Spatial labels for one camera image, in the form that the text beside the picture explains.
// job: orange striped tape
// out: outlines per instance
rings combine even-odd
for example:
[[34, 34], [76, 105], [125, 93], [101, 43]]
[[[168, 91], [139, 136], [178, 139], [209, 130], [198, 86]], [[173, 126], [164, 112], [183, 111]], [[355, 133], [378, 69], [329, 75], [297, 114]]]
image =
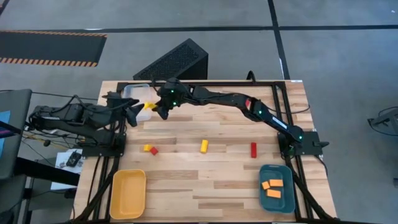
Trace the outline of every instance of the orange striped tape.
[[25, 59], [25, 58], [1, 58], [0, 63], [21, 63], [29, 65], [59, 65], [59, 66], [76, 66], [76, 67], [96, 67], [95, 62], [81, 61], [65, 61], [65, 60], [41, 60], [41, 59]]
[[92, 34], [92, 33], [72, 33], [72, 32], [52, 32], [52, 31], [29, 31], [29, 30], [0, 30], [0, 32], [14, 32], [20, 34], [47, 34], [47, 35], [84, 35], [84, 36], [97, 36], [105, 37], [106, 34]]

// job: teal tray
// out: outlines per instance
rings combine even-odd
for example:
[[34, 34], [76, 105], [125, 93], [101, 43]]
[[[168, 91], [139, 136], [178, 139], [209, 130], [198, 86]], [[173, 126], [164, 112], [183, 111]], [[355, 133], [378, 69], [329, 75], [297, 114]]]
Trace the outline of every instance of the teal tray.
[[[281, 198], [267, 197], [261, 183], [270, 179], [283, 180], [283, 187], [271, 187], [281, 192]], [[287, 166], [263, 165], [261, 167], [259, 172], [259, 200], [263, 209], [275, 213], [292, 213], [295, 209], [293, 187], [292, 171]]]

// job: wooden table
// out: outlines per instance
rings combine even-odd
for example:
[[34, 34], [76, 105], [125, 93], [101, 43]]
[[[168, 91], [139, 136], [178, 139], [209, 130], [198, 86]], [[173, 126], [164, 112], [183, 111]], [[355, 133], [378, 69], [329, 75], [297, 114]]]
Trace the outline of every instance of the wooden table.
[[[292, 111], [308, 106], [302, 82], [285, 81]], [[104, 81], [100, 96], [116, 91], [118, 81]], [[223, 93], [238, 92], [262, 100], [275, 109], [269, 86], [208, 87]], [[152, 90], [153, 99], [159, 99]], [[281, 95], [279, 96], [284, 111]], [[99, 98], [99, 104], [105, 100]], [[314, 128], [310, 111], [293, 114], [294, 124]], [[240, 110], [227, 106], [182, 105], [170, 111], [167, 121], [153, 113], [149, 121], [127, 129], [125, 154], [119, 170], [142, 169], [147, 176], [146, 209], [141, 217], [126, 222], [254, 222], [292, 221], [294, 213], [276, 214], [259, 205], [258, 172], [263, 164], [284, 164], [280, 158], [277, 131], [264, 123], [253, 123]], [[199, 152], [202, 139], [209, 140], [207, 154]], [[250, 143], [257, 143], [257, 158]], [[145, 144], [156, 146], [153, 156]], [[97, 158], [85, 161], [75, 198], [76, 215], [86, 207]], [[309, 191], [331, 216], [336, 216], [324, 167], [313, 156], [302, 156]], [[99, 181], [99, 166], [94, 196]], [[297, 189], [302, 216], [302, 194]], [[108, 191], [101, 204], [104, 217]]]

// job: yellow bin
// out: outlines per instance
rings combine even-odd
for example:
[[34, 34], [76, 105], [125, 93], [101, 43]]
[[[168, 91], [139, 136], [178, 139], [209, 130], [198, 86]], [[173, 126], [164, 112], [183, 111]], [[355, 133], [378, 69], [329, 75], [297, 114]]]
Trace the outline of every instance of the yellow bin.
[[143, 170], [119, 170], [113, 176], [110, 215], [115, 220], [138, 218], [145, 209]]

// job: black floor mat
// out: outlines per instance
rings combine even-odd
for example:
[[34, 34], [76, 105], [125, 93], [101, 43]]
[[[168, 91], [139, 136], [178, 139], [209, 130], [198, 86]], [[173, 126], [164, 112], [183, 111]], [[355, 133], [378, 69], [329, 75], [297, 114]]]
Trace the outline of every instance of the black floor mat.
[[106, 34], [0, 30], [0, 62], [97, 66]]

